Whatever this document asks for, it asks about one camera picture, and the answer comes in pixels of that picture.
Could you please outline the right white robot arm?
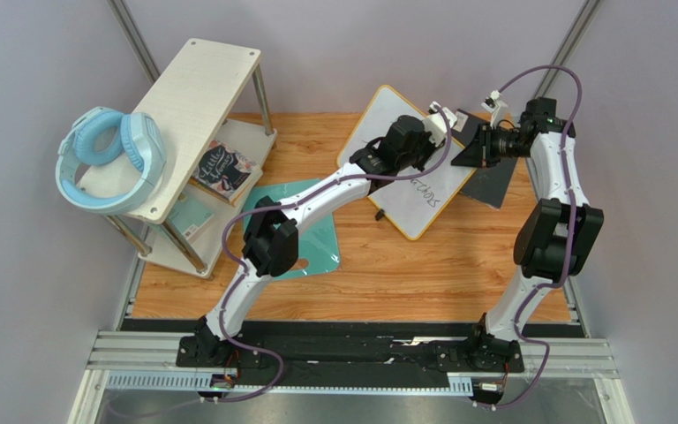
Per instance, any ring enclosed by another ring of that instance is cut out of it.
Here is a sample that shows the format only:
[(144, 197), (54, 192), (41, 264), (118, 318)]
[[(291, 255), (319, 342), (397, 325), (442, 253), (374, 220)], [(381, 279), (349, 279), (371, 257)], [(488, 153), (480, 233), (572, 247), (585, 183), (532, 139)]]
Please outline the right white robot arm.
[(473, 327), (463, 353), (478, 370), (510, 367), (519, 351), (526, 320), (542, 299), (577, 275), (604, 223), (578, 183), (574, 161), (576, 132), (556, 115), (554, 99), (526, 103), (518, 125), (503, 128), (500, 119), (482, 123), (452, 165), (491, 168), (503, 158), (524, 157), (535, 166), (538, 201), (516, 236), (516, 273), (496, 305)]

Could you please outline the yellow framed whiteboard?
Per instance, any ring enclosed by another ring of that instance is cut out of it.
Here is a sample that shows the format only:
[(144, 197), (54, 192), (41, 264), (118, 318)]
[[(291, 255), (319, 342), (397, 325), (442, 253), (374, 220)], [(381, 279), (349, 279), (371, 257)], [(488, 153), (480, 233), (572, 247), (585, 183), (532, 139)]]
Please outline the yellow framed whiteboard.
[[(368, 141), (385, 135), (392, 123), (401, 115), (423, 119), (427, 114), (391, 86), (379, 87), (339, 151), (335, 159), (336, 164), (343, 165)], [(464, 145), (454, 135), (449, 151), (444, 155), (443, 150), (438, 149), (426, 163), (430, 167), (441, 157), (445, 157), (444, 163), (434, 172), (422, 178), (394, 181), (371, 194), (368, 200), (376, 208), (383, 210), (384, 216), (407, 239), (419, 239), (475, 171), (473, 168), (451, 164), (463, 150)]]

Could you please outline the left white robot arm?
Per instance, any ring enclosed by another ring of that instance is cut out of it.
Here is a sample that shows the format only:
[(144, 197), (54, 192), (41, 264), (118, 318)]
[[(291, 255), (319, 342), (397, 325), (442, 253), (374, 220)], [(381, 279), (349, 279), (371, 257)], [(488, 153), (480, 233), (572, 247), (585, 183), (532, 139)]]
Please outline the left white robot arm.
[(424, 118), (402, 115), (385, 135), (368, 141), (316, 185), (278, 201), (263, 197), (238, 215), (237, 220), (249, 222), (236, 275), (192, 335), (181, 338), (177, 366), (224, 366), (235, 347), (243, 346), (236, 337), (255, 301), (297, 262), (300, 235), (342, 206), (403, 179), (403, 170), (414, 168), (420, 177), (432, 172), (427, 162), (439, 148), (451, 147), (455, 122), (444, 110)]

